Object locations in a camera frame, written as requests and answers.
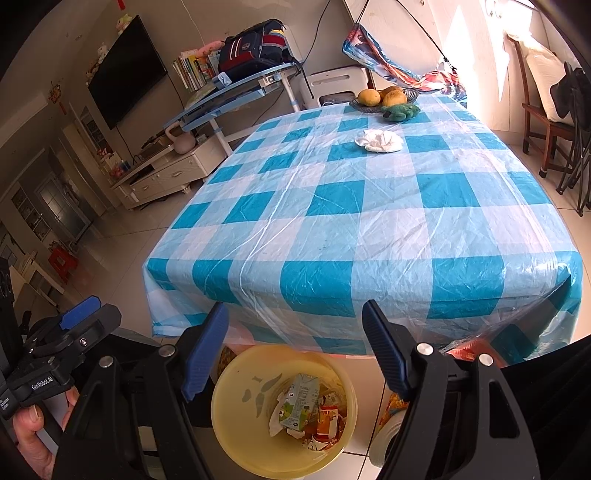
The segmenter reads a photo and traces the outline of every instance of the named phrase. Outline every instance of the human hand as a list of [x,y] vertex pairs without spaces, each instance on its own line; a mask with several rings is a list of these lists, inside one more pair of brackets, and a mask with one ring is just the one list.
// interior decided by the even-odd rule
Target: human hand
[[[66,429],[79,397],[76,387],[66,392],[68,409],[61,421],[63,430]],[[43,412],[36,405],[19,410],[12,418],[12,425],[18,439],[18,450],[37,475],[43,480],[50,480],[56,457],[37,436],[37,432],[43,428],[44,423]]]

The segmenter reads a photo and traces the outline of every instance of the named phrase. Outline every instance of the white crumpled tissue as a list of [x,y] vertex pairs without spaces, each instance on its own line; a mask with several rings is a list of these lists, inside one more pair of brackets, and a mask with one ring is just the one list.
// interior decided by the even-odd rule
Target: white crumpled tissue
[[360,147],[370,152],[397,152],[402,150],[402,138],[388,130],[364,130],[363,135],[355,139]]

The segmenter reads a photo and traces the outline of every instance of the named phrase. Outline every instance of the green plush toy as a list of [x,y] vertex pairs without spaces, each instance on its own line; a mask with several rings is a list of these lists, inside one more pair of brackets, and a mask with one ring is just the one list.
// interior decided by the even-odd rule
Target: green plush toy
[[418,115],[419,107],[412,103],[401,103],[393,106],[383,106],[384,118],[390,122],[404,122]]

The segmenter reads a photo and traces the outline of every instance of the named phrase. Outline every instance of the sunlight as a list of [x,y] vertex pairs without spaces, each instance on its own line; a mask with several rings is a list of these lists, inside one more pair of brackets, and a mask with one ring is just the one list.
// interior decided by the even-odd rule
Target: sunlight
[[493,11],[493,16],[491,17],[486,13],[486,2],[481,2],[480,5],[482,7],[483,14],[488,18],[486,25],[488,27],[489,38],[491,39],[492,53],[495,56],[496,81],[500,102],[503,97],[505,79],[507,77],[509,54],[504,49],[505,32],[503,28],[503,19],[505,18],[505,5],[501,5],[499,2],[494,3],[495,9]]
[[523,34],[530,31],[533,11],[509,0],[502,5],[501,23],[506,32]]
[[460,72],[460,81],[466,87],[468,94],[468,110],[480,118],[482,110],[480,85],[478,75],[474,70],[474,50],[472,48],[468,26],[466,25],[466,19],[459,5],[454,13],[447,38],[443,43],[443,51],[446,52],[452,65]]

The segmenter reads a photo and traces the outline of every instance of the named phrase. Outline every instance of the tv stand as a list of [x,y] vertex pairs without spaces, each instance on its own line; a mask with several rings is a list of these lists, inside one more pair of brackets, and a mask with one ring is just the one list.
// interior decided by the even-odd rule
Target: tv stand
[[224,149],[213,137],[183,155],[170,146],[128,172],[111,190],[132,209],[174,192],[188,193],[192,181],[207,177],[225,158]]

